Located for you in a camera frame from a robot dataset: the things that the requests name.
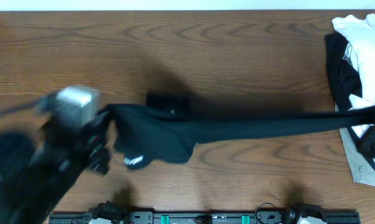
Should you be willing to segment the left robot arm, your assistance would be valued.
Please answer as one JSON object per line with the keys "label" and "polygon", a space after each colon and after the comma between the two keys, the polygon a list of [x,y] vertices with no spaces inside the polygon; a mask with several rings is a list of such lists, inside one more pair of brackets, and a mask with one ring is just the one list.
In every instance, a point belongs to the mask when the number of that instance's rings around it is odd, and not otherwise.
{"label": "left robot arm", "polygon": [[37,149],[21,130],[0,132],[0,223],[42,223],[86,169],[106,174],[109,114],[82,128],[51,117]]}

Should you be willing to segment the black logo t-shirt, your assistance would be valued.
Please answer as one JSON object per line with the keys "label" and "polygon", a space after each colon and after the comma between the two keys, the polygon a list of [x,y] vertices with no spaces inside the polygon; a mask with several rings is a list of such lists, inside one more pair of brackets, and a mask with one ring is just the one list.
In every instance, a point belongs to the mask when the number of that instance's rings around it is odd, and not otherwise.
{"label": "black logo t-shirt", "polygon": [[196,144],[310,134],[375,122],[375,106],[331,113],[269,115],[254,119],[216,119],[137,104],[108,104],[99,110],[114,121],[116,151],[128,169],[152,161],[189,161]]}

